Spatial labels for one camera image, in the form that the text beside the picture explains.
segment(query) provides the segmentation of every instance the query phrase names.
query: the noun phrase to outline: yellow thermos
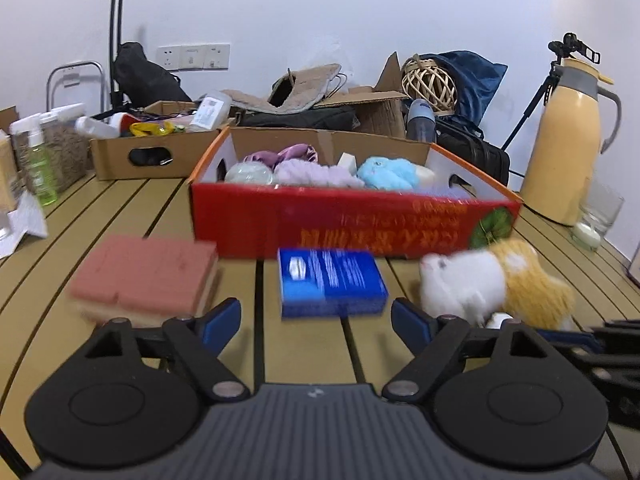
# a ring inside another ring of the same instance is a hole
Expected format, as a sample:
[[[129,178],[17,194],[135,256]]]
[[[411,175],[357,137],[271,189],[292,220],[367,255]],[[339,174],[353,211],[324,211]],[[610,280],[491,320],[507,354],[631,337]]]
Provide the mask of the yellow thermos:
[[[567,58],[555,70],[561,74],[560,81],[540,119],[520,194],[533,211],[572,226],[589,188],[598,150],[604,153],[616,138],[622,104],[617,95],[598,86],[598,81],[613,81],[590,64]],[[602,148],[598,95],[612,99],[618,109],[613,133]]]

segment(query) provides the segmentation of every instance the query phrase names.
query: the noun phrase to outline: wooden table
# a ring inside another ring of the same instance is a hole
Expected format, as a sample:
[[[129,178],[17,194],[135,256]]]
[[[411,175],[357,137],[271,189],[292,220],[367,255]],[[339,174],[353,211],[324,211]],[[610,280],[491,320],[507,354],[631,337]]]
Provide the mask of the wooden table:
[[[99,182],[92,176],[46,208],[49,237],[29,238],[0,262],[0,428],[31,466],[38,463],[24,428],[26,401],[94,326],[73,310],[65,287],[104,236],[193,238],[183,180]],[[578,328],[604,319],[640,318],[640,291],[625,275],[624,258],[610,245],[591,254],[575,247],[565,229],[524,209],[516,236],[542,254],[553,275],[577,292]],[[418,302],[417,262],[378,260],[391,298]],[[242,326],[221,355],[246,384],[353,383],[377,389],[411,358],[391,328],[389,305],[381,317],[280,320],[274,261],[224,260],[215,301],[242,303]],[[628,465],[640,470],[640,433],[612,425],[594,465],[616,480]],[[0,479],[12,478],[0,461]]]

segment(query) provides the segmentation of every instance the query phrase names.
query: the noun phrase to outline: electrical socket panel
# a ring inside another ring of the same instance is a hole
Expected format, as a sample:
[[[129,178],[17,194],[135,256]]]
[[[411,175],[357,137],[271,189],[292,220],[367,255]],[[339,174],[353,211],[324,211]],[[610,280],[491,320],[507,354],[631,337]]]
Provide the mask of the electrical socket panel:
[[[180,46],[159,46],[156,49],[156,64],[165,70],[180,70]]]
[[[180,69],[202,70],[207,45],[183,45],[180,47]]]
[[[231,45],[215,43],[205,45],[204,70],[228,70]]]

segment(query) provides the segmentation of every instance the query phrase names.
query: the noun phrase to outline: red box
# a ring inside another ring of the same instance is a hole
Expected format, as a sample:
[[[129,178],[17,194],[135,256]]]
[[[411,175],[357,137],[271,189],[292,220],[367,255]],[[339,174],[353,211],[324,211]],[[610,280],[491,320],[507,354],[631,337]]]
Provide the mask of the red box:
[[[407,158],[465,182],[475,198],[450,200],[407,192],[224,184],[226,170],[259,150],[306,142],[320,164],[343,152]],[[215,241],[223,258],[275,258],[278,248],[368,250],[418,258],[480,247],[507,237],[520,211],[516,194],[443,148],[412,140],[325,130],[227,128],[190,176],[196,240]]]

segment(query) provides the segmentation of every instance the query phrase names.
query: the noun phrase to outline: white and yellow plush toy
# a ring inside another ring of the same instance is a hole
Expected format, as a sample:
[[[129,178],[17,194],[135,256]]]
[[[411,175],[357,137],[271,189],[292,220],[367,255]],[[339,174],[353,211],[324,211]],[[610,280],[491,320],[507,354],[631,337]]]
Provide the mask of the white and yellow plush toy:
[[[484,326],[495,312],[505,312],[536,328],[571,327],[573,291],[547,274],[536,250],[522,240],[451,256],[427,254],[420,276],[422,309],[430,316],[454,314]]]

